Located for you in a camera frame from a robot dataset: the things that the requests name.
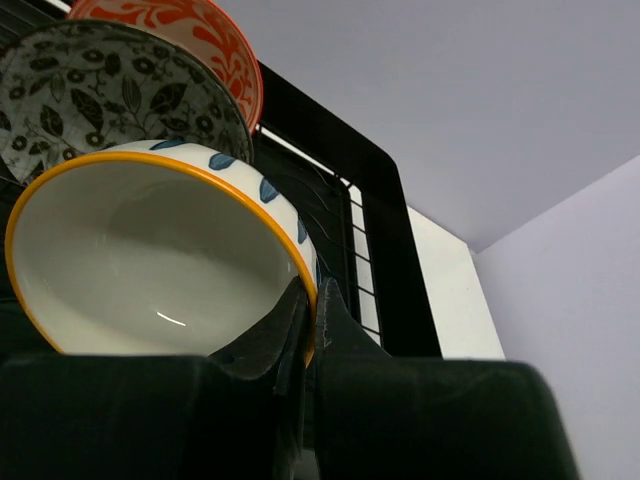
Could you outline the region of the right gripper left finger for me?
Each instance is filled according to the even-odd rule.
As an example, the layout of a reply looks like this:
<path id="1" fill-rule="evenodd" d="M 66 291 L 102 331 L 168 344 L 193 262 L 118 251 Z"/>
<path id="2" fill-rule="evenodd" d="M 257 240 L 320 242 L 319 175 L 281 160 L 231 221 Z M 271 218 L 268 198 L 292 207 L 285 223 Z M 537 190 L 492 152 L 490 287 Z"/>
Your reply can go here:
<path id="1" fill-rule="evenodd" d="M 208 356 L 1 345 L 5 479 L 290 479 L 301 449 L 306 292 Z"/>

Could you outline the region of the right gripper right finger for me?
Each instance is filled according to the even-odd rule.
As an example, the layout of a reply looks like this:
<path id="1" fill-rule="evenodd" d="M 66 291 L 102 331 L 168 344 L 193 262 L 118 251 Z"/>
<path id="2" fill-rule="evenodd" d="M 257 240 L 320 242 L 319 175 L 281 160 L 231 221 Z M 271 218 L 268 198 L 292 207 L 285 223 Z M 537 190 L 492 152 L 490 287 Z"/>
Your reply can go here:
<path id="1" fill-rule="evenodd" d="M 319 289 L 314 450 L 324 479 L 575 479 L 551 389 L 507 361 L 393 357 Z"/>

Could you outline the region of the white bowl pink rim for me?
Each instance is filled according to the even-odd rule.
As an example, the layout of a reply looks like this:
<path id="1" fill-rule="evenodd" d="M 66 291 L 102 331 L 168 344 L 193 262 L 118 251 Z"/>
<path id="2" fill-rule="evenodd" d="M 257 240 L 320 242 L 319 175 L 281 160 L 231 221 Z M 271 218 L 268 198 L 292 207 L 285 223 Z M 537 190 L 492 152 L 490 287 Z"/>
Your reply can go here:
<path id="1" fill-rule="evenodd" d="M 208 355 L 264 318 L 293 279 L 315 304 L 319 258 L 259 170 L 211 148 L 144 140 L 66 161 L 22 192 L 5 260 L 57 351 Z"/>

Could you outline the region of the black leaf pattern bowl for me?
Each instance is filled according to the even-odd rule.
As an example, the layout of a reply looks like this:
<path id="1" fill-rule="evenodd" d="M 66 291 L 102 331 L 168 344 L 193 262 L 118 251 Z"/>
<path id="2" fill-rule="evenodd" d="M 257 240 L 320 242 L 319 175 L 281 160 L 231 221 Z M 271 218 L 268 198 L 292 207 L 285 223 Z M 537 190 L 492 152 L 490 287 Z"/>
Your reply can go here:
<path id="1" fill-rule="evenodd" d="M 254 157 L 239 106 L 216 74 L 150 33 L 63 21 L 2 50 L 2 179 L 28 184 L 77 156 L 154 139 Z"/>

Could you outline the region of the orange floral bowl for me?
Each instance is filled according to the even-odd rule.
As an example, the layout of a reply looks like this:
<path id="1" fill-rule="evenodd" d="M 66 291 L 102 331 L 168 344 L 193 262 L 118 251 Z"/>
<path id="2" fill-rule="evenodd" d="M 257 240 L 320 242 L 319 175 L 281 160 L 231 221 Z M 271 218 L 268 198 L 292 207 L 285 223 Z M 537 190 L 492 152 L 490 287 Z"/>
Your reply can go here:
<path id="1" fill-rule="evenodd" d="M 132 25 L 187 50 L 222 80 L 249 130 L 256 129 L 264 105 L 261 69 L 244 33 L 215 2 L 82 0 L 67 17 Z"/>

